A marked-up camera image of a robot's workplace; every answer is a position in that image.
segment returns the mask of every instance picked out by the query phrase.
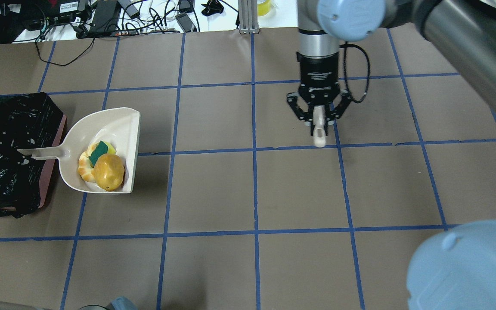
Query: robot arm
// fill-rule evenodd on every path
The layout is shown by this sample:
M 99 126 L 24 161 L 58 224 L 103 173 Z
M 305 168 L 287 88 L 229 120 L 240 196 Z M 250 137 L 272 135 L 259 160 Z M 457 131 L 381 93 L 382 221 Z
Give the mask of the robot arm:
M 415 23 L 496 112 L 496 4 L 489 0 L 298 0 L 301 84 L 287 102 L 311 126 L 315 146 L 350 102 L 338 85 L 339 41 L 359 41 L 378 27 Z M 331 103 L 341 95 L 340 103 Z M 307 112 L 297 105 L 301 97 Z

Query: blue tape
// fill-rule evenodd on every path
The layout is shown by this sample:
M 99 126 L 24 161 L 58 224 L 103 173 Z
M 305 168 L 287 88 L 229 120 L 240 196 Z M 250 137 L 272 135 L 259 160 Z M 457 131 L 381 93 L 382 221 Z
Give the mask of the blue tape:
M 37 92 L 41 92 L 41 88 L 43 87 L 43 82 L 45 82 L 45 77 L 47 76 L 47 71 L 49 70 L 49 62 L 53 58 L 53 53 L 55 52 L 55 47 L 57 46 L 57 41 L 53 42 L 53 46 L 51 47 L 51 53 L 49 53 L 49 58 L 47 59 L 47 63 L 45 64 L 45 70 L 43 71 L 43 76 L 41 76 L 40 86 L 37 88 Z
M 257 211 L 257 144 L 256 144 L 256 53 L 254 47 L 254 34 L 250 35 L 250 61 L 252 65 L 252 169 L 254 176 L 254 261 L 256 278 L 256 310 L 261 309 L 260 288 L 260 236 Z
M 448 224 L 448 228 L 460 224 Z M 167 238 L 208 237 L 208 236 L 239 236 L 250 234 L 291 234 L 291 233 L 335 233 L 358 231 L 413 231 L 423 229 L 441 229 L 443 225 L 415 225 L 415 226 L 365 226 L 365 227 L 330 227 L 330 228 L 292 228 L 292 229 L 259 229 L 247 231 L 213 231 L 213 232 L 179 232 L 167 233 Z M 84 236 L 54 236 L 54 237 L 1 237 L 0 242 L 24 241 L 73 241 L 77 240 L 118 240 L 118 239 L 158 239 L 163 238 L 163 233 L 147 234 L 111 234 L 111 235 L 84 235 Z
M 162 251 L 160 256 L 160 274 L 158 277 L 158 292 L 156 308 L 160 310 L 162 307 L 162 287 L 164 284 L 164 263 L 166 259 L 167 248 L 167 229 L 170 222 L 170 205 L 171 205 L 171 186 L 173 184 L 174 165 L 175 165 L 175 147 L 177 145 L 177 123 L 179 122 L 179 102 L 181 100 L 181 77 L 183 76 L 183 58 L 185 56 L 185 34 L 181 39 L 181 57 L 179 59 L 179 76 L 177 77 L 177 98 L 175 100 L 175 123 L 174 137 L 171 147 L 170 172 L 167 179 L 167 200 L 166 200 L 166 215 L 164 218 L 164 234 L 162 239 Z
M 75 252 L 76 252 L 76 248 L 78 246 L 78 237 L 79 237 L 79 232 L 81 229 L 81 221 L 83 220 L 83 212 L 85 210 L 86 200 L 87 200 L 87 193 L 85 192 L 83 194 L 83 198 L 81 198 L 81 208 L 79 210 L 79 216 L 77 217 L 76 231 L 75 231 L 75 235 L 74 235 L 74 239 L 73 239 L 74 244 L 72 245 L 72 251 L 70 254 L 70 261 L 68 263 L 68 271 L 66 272 L 65 287 L 63 288 L 63 291 L 62 291 L 60 310 L 64 310 L 64 308 L 65 308 L 66 297 L 68 294 L 68 285 L 70 284 L 70 277 L 71 277 L 71 273 L 72 273 L 72 268 L 74 267 Z
M 114 65 L 116 65 L 116 56 L 118 55 L 118 48 L 120 47 L 120 38 L 116 39 L 116 46 L 114 47 L 114 55 L 112 56 L 112 64 L 110 65 L 110 73 L 108 75 L 108 81 L 106 82 L 105 98 L 102 100 L 102 108 L 106 108 L 106 100 L 109 96 L 110 84 L 112 83 L 112 75 L 114 74 Z
M 350 241 L 352 245 L 352 254 L 353 254 L 353 265 L 355 269 L 355 276 L 357 282 L 357 292 L 359 294 L 359 303 L 362 310 L 365 310 L 365 298 L 363 294 L 363 285 L 361 283 L 361 273 L 359 267 L 359 258 L 357 255 L 357 244 L 355 240 L 355 233 L 353 231 L 353 220 L 351 215 L 351 206 L 350 206 L 350 197 L 348 196 L 347 190 L 347 180 L 346 180 L 346 170 L 344 168 L 344 160 L 342 157 L 342 143 L 340 143 L 340 137 L 338 134 L 338 125 L 334 122 L 334 136 L 336 138 L 336 145 L 338 151 L 338 162 L 340 165 L 340 173 L 342 175 L 342 188 L 344 192 L 344 201 L 346 203 L 346 214 L 348 218 L 348 226 L 350 228 Z
M 399 56 L 397 55 L 397 50 L 395 48 L 394 39 L 391 36 L 391 31 L 386 29 L 387 35 L 390 39 L 390 44 L 392 51 L 394 52 L 395 61 L 397 63 L 397 68 L 399 69 L 399 74 L 401 75 L 401 82 L 403 83 L 403 88 L 405 90 L 405 96 L 407 96 L 407 102 L 409 104 L 409 108 L 411 110 L 411 114 L 413 116 L 413 121 L 415 122 L 415 128 L 417 130 L 418 140 L 422 147 L 422 153 L 424 155 L 426 168 L 428 170 L 428 175 L 430 176 L 431 187 L 434 191 L 435 202 L 437 204 L 437 210 L 439 212 L 439 217 L 441 218 L 441 223 L 443 224 L 443 229 L 447 230 L 447 221 L 445 219 L 445 214 L 443 213 L 443 206 L 441 206 L 441 199 L 439 198 L 439 193 L 437 192 L 437 185 L 435 183 L 434 173 L 431 170 L 430 159 L 428 157 L 428 152 L 426 151 L 424 140 L 422 139 L 422 133 L 419 126 L 419 120 L 417 119 L 417 115 L 415 112 L 415 108 L 413 106 L 413 102 L 411 100 L 411 95 L 409 94 L 409 89 L 407 87 L 407 82 L 405 81 L 405 75 L 403 74 L 403 69 L 401 68 L 401 62 L 399 61 Z

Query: dustpan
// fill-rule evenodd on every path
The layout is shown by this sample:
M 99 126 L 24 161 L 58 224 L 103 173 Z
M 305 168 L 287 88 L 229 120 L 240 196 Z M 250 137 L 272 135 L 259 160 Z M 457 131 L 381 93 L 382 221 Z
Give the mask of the dustpan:
M 110 108 L 79 120 L 67 133 L 62 144 L 39 149 L 19 149 L 23 155 L 45 161 L 57 159 L 62 180 L 79 192 L 91 194 L 128 194 L 133 190 L 137 150 L 139 147 L 140 113 L 132 108 Z M 92 143 L 106 141 L 113 145 L 126 167 L 120 188 L 107 192 L 96 183 L 84 181 L 77 173 L 78 159 Z

